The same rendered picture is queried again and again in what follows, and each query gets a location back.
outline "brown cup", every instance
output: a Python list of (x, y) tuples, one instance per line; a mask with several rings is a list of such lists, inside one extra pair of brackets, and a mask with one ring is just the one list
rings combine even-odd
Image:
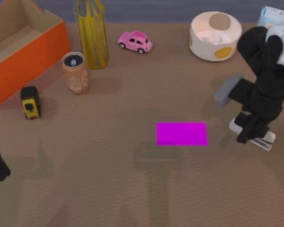
[(74, 94), (87, 92), (90, 80), (83, 54), (80, 52), (67, 53), (62, 58), (62, 65), (69, 90)]

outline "white shoe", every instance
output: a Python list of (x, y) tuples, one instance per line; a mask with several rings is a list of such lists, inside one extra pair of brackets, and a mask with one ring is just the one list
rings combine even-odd
[[(242, 127), (235, 124), (235, 118), (229, 123), (229, 128), (236, 134), (240, 134), (242, 131)], [(264, 150), (270, 151), (275, 141), (275, 134), (269, 131), (266, 133), (263, 138), (255, 138), (253, 140), (249, 140), (250, 142), (256, 144)]]

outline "orange box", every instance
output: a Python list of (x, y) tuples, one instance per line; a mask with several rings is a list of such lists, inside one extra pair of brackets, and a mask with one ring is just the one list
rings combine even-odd
[(30, 0), (0, 4), (0, 103), (69, 51), (61, 18)]

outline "car wheel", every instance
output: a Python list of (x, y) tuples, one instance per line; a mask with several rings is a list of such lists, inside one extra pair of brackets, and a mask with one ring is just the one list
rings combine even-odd
[(125, 46), (124, 43), (120, 43), (119, 46), (120, 46), (122, 49), (126, 48), (126, 46)]
[(145, 53), (145, 50), (143, 50), (143, 49), (138, 49), (138, 53)]

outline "orange box side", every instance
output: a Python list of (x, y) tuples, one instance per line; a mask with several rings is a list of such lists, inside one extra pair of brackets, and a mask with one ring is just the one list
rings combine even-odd
[(64, 21), (0, 63), (0, 103), (71, 51)]

